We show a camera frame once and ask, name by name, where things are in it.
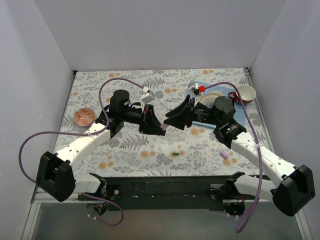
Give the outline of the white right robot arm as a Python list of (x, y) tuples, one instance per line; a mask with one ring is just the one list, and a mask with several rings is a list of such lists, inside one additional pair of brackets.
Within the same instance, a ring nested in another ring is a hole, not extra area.
[(217, 97), (212, 108), (195, 103), (187, 96), (182, 104), (165, 115), (164, 124), (180, 130), (190, 127), (193, 122), (215, 125), (213, 133), (220, 143), (261, 167), (262, 173), (268, 177), (259, 180), (236, 172), (213, 192), (215, 198), (259, 196), (274, 203), (283, 214), (294, 216), (316, 195), (312, 170), (306, 165), (297, 167), (259, 146), (253, 136), (236, 122), (235, 113), (232, 101), (226, 96)]

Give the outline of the pink highlighter pen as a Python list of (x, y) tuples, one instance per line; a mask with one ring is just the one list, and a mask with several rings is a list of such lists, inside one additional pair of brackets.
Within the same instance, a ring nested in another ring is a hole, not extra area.
[(166, 129), (168, 128), (168, 125), (163, 123), (163, 124), (161, 125), (161, 128), (162, 128), (163, 130), (166, 130)]

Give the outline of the white green-tipped marker pen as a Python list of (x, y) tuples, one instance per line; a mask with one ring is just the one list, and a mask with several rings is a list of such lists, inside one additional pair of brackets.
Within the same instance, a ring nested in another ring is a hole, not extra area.
[(163, 102), (161, 99), (158, 99), (158, 101), (168, 110), (168, 111), (171, 111), (172, 108), (169, 107), (165, 102)]

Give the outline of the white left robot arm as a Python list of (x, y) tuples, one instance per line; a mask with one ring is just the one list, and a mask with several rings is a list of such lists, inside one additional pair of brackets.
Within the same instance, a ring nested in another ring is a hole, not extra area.
[(36, 185), (59, 202), (73, 193), (89, 193), (95, 200), (106, 196), (105, 180), (95, 173), (82, 179), (74, 177), (74, 170), (100, 145), (111, 140), (125, 123), (138, 125), (143, 135), (163, 136), (166, 133), (157, 119), (151, 102), (154, 93), (146, 90), (139, 102), (131, 103), (126, 90), (116, 90), (110, 104), (103, 107), (90, 128), (75, 141), (55, 153), (45, 152), (39, 162)]

